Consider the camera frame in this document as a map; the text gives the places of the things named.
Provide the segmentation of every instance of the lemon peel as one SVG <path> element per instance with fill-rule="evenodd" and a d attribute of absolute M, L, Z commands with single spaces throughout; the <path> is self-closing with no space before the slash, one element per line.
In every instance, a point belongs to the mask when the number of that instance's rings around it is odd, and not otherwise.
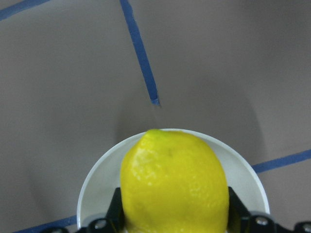
<path fill-rule="evenodd" d="M 229 194 L 220 161 L 202 139 L 149 130 L 121 165 L 129 233 L 224 233 Z"/>

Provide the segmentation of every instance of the lemon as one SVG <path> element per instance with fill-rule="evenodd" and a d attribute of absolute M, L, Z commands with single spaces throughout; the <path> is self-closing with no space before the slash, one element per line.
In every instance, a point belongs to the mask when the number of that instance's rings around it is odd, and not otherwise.
<path fill-rule="evenodd" d="M 229 194 L 209 145 L 181 131 L 149 130 L 121 165 L 129 233 L 224 233 Z"/>

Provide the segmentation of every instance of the blue tape line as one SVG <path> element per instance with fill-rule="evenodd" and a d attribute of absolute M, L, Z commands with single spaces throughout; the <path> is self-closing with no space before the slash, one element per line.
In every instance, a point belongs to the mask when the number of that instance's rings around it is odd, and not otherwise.
<path fill-rule="evenodd" d="M 256 173 L 276 169 L 282 166 L 295 164 L 304 160 L 311 159 L 311 150 L 306 150 L 297 154 L 289 155 L 283 158 L 270 160 L 264 163 L 253 165 L 252 168 Z"/>
<path fill-rule="evenodd" d="M 39 233 L 44 229 L 47 229 L 49 227 L 67 227 L 67 226 L 71 226 L 77 224 L 77 216 L 71 216 L 71 217 L 67 217 L 64 219 L 60 219 L 54 222 L 49 222 L 49 223 L 45 223 L 42 224 L 40 226 L 36 226 L 36 227 L 31 227 L 31 228 L 27 228 L 15 233 Z"/>
<path fill-rule="evenodd" d="M 134 19 L 132 6 L 128 2 L 128 0 L 120 0 L 120 3 L 128 26 L 128 30 L 132 38 L 140 69 L 145 79 L 151 103 L 155 105 L 160 105 L 155 79 L 150 68 L 147 53 L 140 36 L 138 26 Z"/>
<path fill-rule="evenodd" d="M 4 20 L 18 12 L 41 5 L 50 0 L 24 0 L 12 6 L 0 10 L 0 21 Z"/>

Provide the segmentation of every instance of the bowl rim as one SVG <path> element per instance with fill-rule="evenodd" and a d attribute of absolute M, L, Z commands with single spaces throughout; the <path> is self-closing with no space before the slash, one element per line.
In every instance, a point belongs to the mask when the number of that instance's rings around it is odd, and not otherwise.
<path fill-rule="evenodd" d="M 238 157 L 241 161 L 241 163 L 249 170 L 251 176 L 253 177 L 253 179 L 256 181 L 257 185 L 258 185 L 258 188 L 259 188 L 259 191 L 260 191 L 260 194 L 262 196 L 262 199 L 263 199 L 263 203 L 264 203 L 264 210 L 267 214 L 270 213 L 270 208 L 269 208 L 269 202 L 268 202 L 268 198 L 267 198 L 267 195 L 266 195 L 266 192 L 263 188 L 263 185 L 259 179 L 259 177 L 257 176 L 256 172 L 253 170 L 253 168 L 250 166 L 250 164 L 239 154 L 237 153 L 234 149 L 232 149 L 230 146 L 228 146 L 226 143 L 212 137 L 212 136 L 209 136 L 207 134 L 204 134 L 204 133 L 200 133 L 200 132 L 197 132 L 197 131 L 193 131 L 193 130 L 186 130 L 186 129 L 178 129 L 178 128 L 164 128 L 164 129 L 160 129 L 160 130 L 164 130 L 164 131 L 183 131 L 185 133 L 190 133 L 192 135 L 195 135 L 197 137 L 200 137 L 200 138 L 204 138 L 204 139 L 207 139 L 221 147 L 223 147 L 224 149 L 228 150 L 229 152 L 231 152 L 232 154 L 234 154 L 236 157 Z M 92 177 L 94 171 L 99 167 L 99 165 L 112 153 L 114 152 L 116 149 L 118 149 L 119 147 L 122 147 L 124 144 L 126 144 L 128 141 L 132 141 L 133 139 L 137 139 L 137 138 L 140 138 L 142 137 L 144 134 L 146 133 L 145 132 L 141 132 L 141 133 L 138 133 L 138 134 L 135 134 L 133 136 L 130 136 L 124 140 L 122 140 L 121 142 L 115 144 L 113 147 L 111 147 L 109 150 L 107 150 L 107 152 L 105 152 L 97 161 L 96 163 L 93 165 L 93 167 L 91 168 L 91 170 L 89 171 L 89 173 L 87 174 L 84 182 L 83 182 L 83 185 L 82 185 L 82 188 L 80 190 L 80 193 L 79 193 L 79 198 L 78 198 L 78 204 L 77 204 L 77 226 L 78 228 L 81 228 L 81 205 L 82 205 L 82 199 L 83 199 L 83 196 L 84 196 L 84 193 L 85 193 L 85 190 L 86 190 L 86 187 L 88 185 L 88 182 L 90 181 L 90 178 Z"/>

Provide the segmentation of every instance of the white bowl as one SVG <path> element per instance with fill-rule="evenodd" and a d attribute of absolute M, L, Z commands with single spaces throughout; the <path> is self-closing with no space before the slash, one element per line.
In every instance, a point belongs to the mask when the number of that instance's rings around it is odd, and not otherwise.
<path fill-rule="evenodd" d="M 206 141 L 224 168 L 228 186 L 234 189 L 248 210 L 270 213 L 268 199 L 257 174 L 235 150 L 203 133 L 182 129 L 163 130 L 184 131 Z M 78 228 L 105 216 L 113 192 L 120 186 L 120 167 L 123 157 L 143 134 L 139 133 L 121 141 L 108 150 L 93 166 L 79 195 Z"/>

